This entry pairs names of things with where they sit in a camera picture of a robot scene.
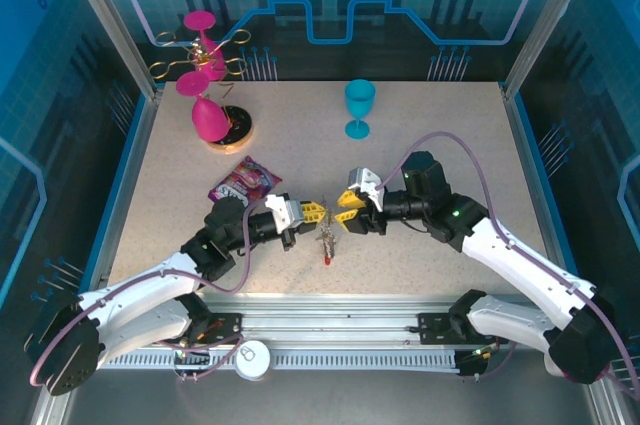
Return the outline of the keyring bundle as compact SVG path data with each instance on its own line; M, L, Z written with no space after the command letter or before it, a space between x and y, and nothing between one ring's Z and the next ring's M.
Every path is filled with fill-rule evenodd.
M318 224L320 235L317 238L317 241L320 241L322 244L323 256L329 256L332 262L332 260L335 258L335 247L337 244L337 239L333 230L333 225L335 223L335 213L329 207L325 197L322 197L320 204L324 205L326 208L326 217L321 223Z

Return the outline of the purple candy bag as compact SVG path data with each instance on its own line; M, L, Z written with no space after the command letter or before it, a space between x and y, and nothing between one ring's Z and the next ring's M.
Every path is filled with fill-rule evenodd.
M250 156L243 158L208 193L212 202L223 198L239 199L245 207L265 198L282 179Z

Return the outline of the chocolate doughnut toy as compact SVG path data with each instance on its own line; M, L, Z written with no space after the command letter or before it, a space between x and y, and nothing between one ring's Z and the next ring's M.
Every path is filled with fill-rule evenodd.
M254 122L249 112L240 106L225 105L222 110L229 119L230 129L221 140L208 142L208 146L215 151L232 154L249 142Z

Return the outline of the pink plastic wine glass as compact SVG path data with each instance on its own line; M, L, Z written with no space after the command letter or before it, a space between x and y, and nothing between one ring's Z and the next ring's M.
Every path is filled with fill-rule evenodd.
M176 81L180 95L195 99L191 116L197 135L205 142L217 142L228 134L230 122L221 106L205 97L208 86L208 76L200 71L187 72Z
M208 11L194 11L184 18L184 26L199 34L192 42L191 61L196 70L203 72L211 82L222 81L226 76L226 64L218 45L207 36L207 31L216 24L215 16Z

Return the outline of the blue plastic goblet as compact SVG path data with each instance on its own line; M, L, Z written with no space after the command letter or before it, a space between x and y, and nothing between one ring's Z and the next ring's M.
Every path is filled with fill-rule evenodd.
M346 110L352 117L352 120L345 126L345 133L348 137L361 140L369 135L370 128L364 118L373 109L375 96L375 86L368 80L356 79L346 85Z

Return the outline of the white tin can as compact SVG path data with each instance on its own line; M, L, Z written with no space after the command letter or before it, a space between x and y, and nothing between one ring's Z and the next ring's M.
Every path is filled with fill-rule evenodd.
M269 371L270 365L271 353L262 341L246 341L236 352L235 371L245 380L261 380Z

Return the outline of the aluminium front rail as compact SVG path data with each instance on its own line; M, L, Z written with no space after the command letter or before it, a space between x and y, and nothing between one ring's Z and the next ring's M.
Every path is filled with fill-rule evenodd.
M453 295L202 292L213 311L243 315L245 337L280 346L415 347L417 315L444 313Z

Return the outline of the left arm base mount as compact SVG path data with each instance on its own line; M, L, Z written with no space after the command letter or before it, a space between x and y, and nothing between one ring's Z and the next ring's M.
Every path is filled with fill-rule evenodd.
M211 345L242 332L243 315L240 313L209 313L195 319L189 331L189 344Z

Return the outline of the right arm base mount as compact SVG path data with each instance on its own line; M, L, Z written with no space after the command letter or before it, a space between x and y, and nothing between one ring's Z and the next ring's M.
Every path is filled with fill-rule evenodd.
M417 320L422 345L471 345L483 341L464 320L448 313L421 313Z

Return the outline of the aluminium frame post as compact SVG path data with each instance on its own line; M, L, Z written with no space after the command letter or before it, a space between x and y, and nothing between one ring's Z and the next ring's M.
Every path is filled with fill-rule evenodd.
M155 81L151 78L143 57L113 1L88 2L141 93L147 100L156 102L158 90Z
M547 0L503 85L503 98L512 101L539 58L571 0Z

